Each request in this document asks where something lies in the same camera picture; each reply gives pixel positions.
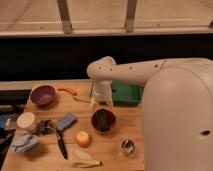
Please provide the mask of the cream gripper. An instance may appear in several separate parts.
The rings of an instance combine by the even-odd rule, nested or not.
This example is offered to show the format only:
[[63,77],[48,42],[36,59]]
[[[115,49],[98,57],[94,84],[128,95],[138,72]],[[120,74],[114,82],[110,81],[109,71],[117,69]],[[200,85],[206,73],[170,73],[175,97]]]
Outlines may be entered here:
[[109,80],[106,81],[97,81],[92,82],[92,92],[91,92],[91,111],[94,112],[96,109],[105,107],[108,109],[113,108],[112,100],[112,82]]

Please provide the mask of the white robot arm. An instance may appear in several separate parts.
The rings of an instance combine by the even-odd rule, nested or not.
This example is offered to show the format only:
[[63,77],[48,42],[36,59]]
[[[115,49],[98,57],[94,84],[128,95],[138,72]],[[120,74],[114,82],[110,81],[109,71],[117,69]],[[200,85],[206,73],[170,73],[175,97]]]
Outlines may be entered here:
[[111,96],[112,80],[144,88],[145,171],[213,171],[213,60],[170,58],[118,65],[109,56],[90,63],[92,96]]

